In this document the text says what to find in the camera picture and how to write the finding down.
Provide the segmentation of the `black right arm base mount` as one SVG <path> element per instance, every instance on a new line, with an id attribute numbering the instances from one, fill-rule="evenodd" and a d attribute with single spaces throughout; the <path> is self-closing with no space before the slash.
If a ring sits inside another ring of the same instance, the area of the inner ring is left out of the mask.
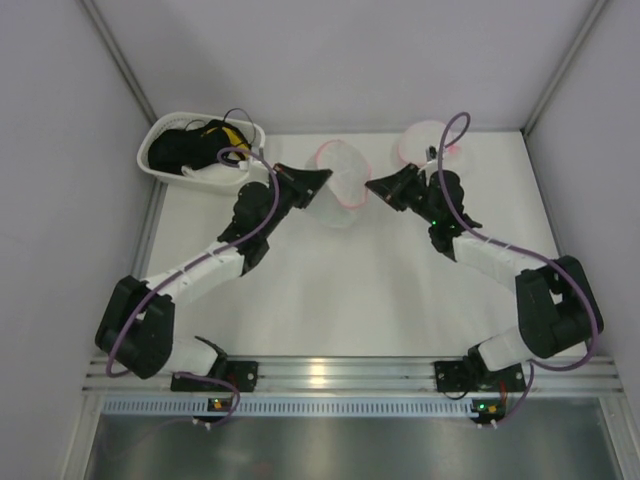
<path id="1" fill-rule="evenodd" d="M 526 387 L 521 365 L 489 371 L 468 359 L 440 360 L 434 373 L 439 393 L 520 393 Z"/>

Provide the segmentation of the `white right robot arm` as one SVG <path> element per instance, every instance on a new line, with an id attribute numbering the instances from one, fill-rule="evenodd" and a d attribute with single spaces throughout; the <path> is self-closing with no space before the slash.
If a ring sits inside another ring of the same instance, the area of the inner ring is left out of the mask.
<path id="1" fill-rule="evenodd" d="M 497 372 L 547 359 L 591 340 L 603 330 L 584 269 L 571 256 L 542 260 L 470 233 L 478 224 L 464 211 L 460 177 L 426 175 L 415 165 L 365 184 L 396 211 L 424 219 L 434 249 L 474 268 L 515 296 L 515 326 L 469 349 L 465 359 L 481 372 Z"/>

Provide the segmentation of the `white mesh laundry bag front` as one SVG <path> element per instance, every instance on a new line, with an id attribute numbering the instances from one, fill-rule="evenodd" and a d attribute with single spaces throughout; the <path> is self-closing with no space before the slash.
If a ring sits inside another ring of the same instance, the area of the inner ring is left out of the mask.
<path id="1" fill-rule="evenodd" d="M 317 149 L 305 167 L 332 172 L 306 211 L 325 226 L 350 227 L 368 199 L 365 183 L 371 179 L 372 169 L 364 155 L 343 140 L 330 140 Z"/>

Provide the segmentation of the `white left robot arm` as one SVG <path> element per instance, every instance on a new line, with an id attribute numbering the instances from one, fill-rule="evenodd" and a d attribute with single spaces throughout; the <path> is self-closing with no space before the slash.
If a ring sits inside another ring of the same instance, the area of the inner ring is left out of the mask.
<path id="1" fill-rule="evenodd" d="M 269 250 L 268 238 L 293 209 L 305 209 L 331 178 L 329 169 L 295 169 L 277 163 L 267 182 L 243 185 L 231 223 L 202 252 L 183 264 L 146 279 L 126 276 L 114 287 L 95 335 L 114 364 L 140 379 L 160 373 L 216 378 L 225 353 L 201 336 L 176 335 L 176 309 L 254 269 Z"/>

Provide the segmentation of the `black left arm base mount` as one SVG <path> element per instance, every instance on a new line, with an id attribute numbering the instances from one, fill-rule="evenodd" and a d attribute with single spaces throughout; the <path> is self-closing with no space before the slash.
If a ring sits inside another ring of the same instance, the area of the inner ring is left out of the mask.
<path id="1" fill-rule="evenodd" d="M 210 378 L 225 381 L 233 385 L 241 393 L 253 392 L 258 379 L 259 363 L 252 360 L 231 360 L 217 361 L 216 365 L 208 374 Z M 171 379 L 170 390 L 172 392 L 223 392 L 229 388 L 185 378 L 182 375 L 174 375 Z"/>

